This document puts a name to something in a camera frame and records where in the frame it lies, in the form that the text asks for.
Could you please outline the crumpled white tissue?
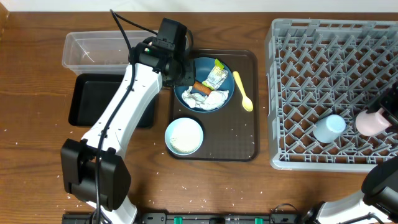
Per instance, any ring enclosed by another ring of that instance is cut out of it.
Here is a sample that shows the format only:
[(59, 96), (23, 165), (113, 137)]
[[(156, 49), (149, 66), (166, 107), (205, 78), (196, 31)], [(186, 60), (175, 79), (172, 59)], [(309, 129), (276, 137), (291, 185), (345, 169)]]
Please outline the crumpled white tissue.
[(229, 96), (228, 90), (215, 90), (206, 96), (203, 96), (200, 93), (191, 93), (191, 91), (192, 87), (190, 86), (182, 93), (182, 100), (189, 108), (199, 108), (204, 111), (211, 111), (222, 107)]

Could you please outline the black rectangular tray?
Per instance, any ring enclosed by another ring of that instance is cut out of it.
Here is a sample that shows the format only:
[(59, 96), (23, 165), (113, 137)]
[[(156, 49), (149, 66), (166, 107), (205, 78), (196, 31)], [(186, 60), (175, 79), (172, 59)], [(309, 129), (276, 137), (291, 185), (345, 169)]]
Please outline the black rectangular tray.
[(117, 92), (123, 76), (84, 73), (76, 78), (68, 122), (92, 127)]

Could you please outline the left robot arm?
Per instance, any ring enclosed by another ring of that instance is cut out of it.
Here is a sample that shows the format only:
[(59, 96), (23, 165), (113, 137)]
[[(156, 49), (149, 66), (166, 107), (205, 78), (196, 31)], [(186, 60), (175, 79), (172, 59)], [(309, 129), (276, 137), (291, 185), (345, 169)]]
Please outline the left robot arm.
[(130, 138), (163, 86), (191, 85), (195, 64), (184, 40), (149, 37), (129, 49), (122, 83), (97, 122), (80, 141), (61, 148), (65, 191), (95, 210), (90, 223), (133, 223), (137, 208), (128, 198), (131, 176), (124, 163)]

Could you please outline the light blue bowl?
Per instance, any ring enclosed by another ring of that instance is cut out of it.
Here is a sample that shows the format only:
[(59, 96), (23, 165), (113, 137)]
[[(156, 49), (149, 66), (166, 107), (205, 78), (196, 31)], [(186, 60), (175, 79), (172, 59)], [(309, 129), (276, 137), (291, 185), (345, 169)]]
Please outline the light blue bowl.
[(164, 139), (172, 154), (188, 156), (200, 148), (204, 132), (201, 125), (194, 119), (179, 118), (167, 126)]

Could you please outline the grey dishwasher rack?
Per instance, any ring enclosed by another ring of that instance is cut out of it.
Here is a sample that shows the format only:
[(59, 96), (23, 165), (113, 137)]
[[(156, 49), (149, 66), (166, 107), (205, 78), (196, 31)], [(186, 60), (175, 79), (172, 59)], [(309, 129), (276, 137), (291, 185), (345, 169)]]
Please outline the grey dishwasher rack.
[[(277, 170), (369, 172), (397, 155), (397, 134), (361, 135), (355, 118), (397, 82), (397, 23), (275, 19), (267, 33), (269, 157)], [(341, 116), (331, 143), (315, 123)]]

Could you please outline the yellow plastic spoon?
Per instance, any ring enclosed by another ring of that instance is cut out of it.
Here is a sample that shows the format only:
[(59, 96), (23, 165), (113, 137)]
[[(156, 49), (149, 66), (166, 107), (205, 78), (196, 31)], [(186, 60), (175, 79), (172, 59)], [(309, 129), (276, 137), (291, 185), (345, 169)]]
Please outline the yellow plastic spoon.
[(253, 109), (254, 109), (254, 105), (253, 105), (251, 99), (247, 96), (247, 94), (245, 92), (245, 89), (244, 89), (244, 86), (243, 86), (243, 83), (242, 83), (242, 80), (241, 80), (239, 72), (234, 71), (233, 72), (233, 78), (234, 78), (234, 80), (235, 80), (235, 82), (236, 82), (236, 84), (238, 86), (238, 89), (239, 89), (241, 95), (242, 95), (242, 106), (243, 106), (243, 108), (246, 111), (248, 111), (248, 112), (252, 112)]

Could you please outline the pink plastic cup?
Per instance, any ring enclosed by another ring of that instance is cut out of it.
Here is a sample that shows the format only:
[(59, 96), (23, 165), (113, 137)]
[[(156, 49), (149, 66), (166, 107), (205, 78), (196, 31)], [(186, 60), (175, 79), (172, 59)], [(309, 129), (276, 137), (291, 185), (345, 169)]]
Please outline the pink plastic cup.
[(373, 136), (385, 131), (392, 124), (383, 117), (383, 112), (382, 108), (374, 113), (368, 113), (367, 110), (360, 112), (355, 120), (356, 129), (364, 136)]

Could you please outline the light blue plastic cup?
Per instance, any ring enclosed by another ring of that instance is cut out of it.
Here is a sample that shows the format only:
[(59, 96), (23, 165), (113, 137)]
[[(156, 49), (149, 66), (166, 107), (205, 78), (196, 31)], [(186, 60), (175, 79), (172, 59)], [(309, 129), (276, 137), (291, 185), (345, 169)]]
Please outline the light blue plastic cup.
[(343, 133), (345, 128), (344, 119), (339, 115), (332, 114), (315, 123), (313, 135), (322, 143), (331, 143)]

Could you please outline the clear plastic bin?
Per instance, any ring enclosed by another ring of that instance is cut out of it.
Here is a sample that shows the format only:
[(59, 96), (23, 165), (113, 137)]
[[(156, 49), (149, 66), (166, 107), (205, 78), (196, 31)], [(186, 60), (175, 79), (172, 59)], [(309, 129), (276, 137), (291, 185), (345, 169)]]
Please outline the clear plastic bin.
[(123, 75), (128, 54), (127, 44), (118, 30), (71, 32), (65, 39), (62, 65), (76, 75)]

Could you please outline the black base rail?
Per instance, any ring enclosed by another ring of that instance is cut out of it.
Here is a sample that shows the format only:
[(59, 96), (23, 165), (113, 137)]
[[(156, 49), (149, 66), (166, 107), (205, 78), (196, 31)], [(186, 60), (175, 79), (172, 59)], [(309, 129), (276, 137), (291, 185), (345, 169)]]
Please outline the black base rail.
[(167, 215), (145, 213), (135, 219), (137, 224), (294, 224), (299, 222), (295, 214), (272, 215)]

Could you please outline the orange carrot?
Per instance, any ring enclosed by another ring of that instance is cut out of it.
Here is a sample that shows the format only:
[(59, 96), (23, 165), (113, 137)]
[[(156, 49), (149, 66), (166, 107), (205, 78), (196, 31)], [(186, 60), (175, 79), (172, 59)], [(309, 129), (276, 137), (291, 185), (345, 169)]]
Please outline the orange carrot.
[(209, 95), (212, 92), (212, 90), (210, 88), (206, 87), (205, 85), (203, 85), (202, 83), (200, 83), (198, 81), (196, 81), (194, 83), (193, 88), (206, 94), (206, 95)]

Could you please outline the dark blue plate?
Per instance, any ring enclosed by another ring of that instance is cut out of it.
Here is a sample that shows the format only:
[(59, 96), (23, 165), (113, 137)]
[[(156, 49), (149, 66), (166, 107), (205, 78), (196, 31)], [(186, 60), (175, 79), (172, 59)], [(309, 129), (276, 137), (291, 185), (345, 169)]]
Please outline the dark blue plate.
[(209, 113), (222, 108), (234, 92), (231, 70), (215, 58), (199, 57), (194, 61), (199, 89), (194, 86), (175, 87), (175, 96), (182, 105), (195, 112)]

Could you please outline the white rice pile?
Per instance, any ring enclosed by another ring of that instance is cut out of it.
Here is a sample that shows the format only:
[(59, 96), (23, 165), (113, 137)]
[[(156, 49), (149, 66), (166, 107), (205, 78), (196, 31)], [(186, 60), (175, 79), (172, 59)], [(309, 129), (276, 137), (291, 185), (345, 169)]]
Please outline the white rice pile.
[(199, 147), (201, 131), (191, 122), (180, 123), (173, 130), (170, 143), (178, 153), (189, 154)]

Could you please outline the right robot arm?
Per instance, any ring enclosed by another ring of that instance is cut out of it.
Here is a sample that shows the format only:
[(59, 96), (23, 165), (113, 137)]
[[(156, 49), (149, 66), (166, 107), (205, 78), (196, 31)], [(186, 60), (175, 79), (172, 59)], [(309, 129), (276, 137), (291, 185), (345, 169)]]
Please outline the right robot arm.
[[(355, 120), (364, 136), (397, 131), (397, 84), (378, 96)], [(297, 223), (397, 223), (397, 157), (374, 167), (361, 190), (349, 197), (320, 202)]]

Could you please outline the brown serving tray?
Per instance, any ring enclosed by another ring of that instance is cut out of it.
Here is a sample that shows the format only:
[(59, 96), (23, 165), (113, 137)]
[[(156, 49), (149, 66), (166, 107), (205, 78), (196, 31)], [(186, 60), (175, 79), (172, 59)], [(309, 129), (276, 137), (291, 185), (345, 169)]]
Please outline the brown serving tray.
[(238, 87), (229, 93), (230, 100), (214, 112), (196, 112), (187, 108), (177, 95), (170, 100), (170, 121), (191, 118), (197, 121), (204, 132), (201, 146), (194, 153), (180, 156), (180, 160), (239, 161), (254, 159), (259, 152), (258, 78), (257, 58), (248, 50), (201, 49), (191, 52), (193, 58), (209, 57), (220, 60), (231, 72), (241, 77), (246, 95), (252, 100), (254, 109), (246, 111), (241, 104)]

